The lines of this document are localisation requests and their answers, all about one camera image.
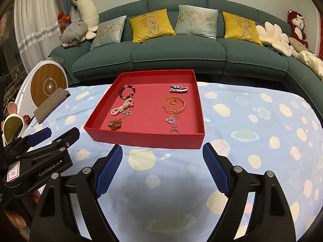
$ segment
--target silver ring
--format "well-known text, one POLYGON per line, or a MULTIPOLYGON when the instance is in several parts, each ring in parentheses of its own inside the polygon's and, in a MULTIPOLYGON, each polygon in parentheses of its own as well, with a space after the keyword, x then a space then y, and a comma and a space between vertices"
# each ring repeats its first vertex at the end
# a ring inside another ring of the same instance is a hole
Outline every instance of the silver ring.
POLYGON ((177 127, 173 126, 173 128, 169 131, 169 133, 171 133, 172 131, 177 131, 177 133, 180 133, 180 131, 178 131, 177 127))

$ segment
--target white label sticker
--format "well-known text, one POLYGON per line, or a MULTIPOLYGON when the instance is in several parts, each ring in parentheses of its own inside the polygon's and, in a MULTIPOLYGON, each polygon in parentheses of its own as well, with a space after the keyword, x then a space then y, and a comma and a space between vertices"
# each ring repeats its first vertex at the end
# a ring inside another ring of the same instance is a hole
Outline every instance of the white label sticker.
POLYGON ((17 178, 19 176, 19 171, 20 171, 20 161, 10 165, 8 168, 7 182, 17 178))

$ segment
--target yellow pillow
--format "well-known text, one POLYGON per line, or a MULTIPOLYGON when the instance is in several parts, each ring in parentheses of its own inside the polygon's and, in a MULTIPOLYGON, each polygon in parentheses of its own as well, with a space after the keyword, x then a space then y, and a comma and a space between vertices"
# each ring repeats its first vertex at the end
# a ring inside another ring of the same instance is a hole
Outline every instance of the yellow pillow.
POLYGON ((256 22, 244 17, 223 12, 225 21, 224 38, 245 40, 263 45, 259 39, 256 22))
POLYGON ((176 35, 167 16, 167 10, 142 14, 130 19, 133 32, 132 41, 141 43, 151 38, 176 35))

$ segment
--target orange beaded bracelet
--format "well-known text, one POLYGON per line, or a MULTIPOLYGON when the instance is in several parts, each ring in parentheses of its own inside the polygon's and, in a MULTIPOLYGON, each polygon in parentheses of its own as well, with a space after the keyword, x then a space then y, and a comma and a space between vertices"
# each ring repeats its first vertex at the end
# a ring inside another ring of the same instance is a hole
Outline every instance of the orange beaded bracelet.
POLYGON ((167 112, 167 113, 169 113, 169 114, 173 114, 173 115, 175 115, 175 114, 180 114, 181 112, 183 112, 184 111, 184 109, 185 109, 185 101, 182 99, 182 98, 180 98, 180 97, 177 97, 177 96, 172 96, 172 97, 170 97, 170 98, 168 98, 165 102, 164 102, 164 109, 165 109, 165 111, 167 112), (170 110, 170 109, 168 109, 168 108, 165 108, 165 105, 169 102, 169 101, 180 101, 180 102, 182 102, 183 103, 183 107, 180 109, 180 110, 170 110))

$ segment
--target wooden circular panel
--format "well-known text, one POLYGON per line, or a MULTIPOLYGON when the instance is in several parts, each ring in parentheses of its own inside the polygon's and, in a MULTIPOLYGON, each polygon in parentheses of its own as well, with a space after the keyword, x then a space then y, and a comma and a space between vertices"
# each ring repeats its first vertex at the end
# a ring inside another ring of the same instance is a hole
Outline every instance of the wooden circular panel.
POLYGON ((57 65, 45 64, 35 72, 30 87, 31 97, 39 107, 57 88, 67 88, 64 72, 57 65))

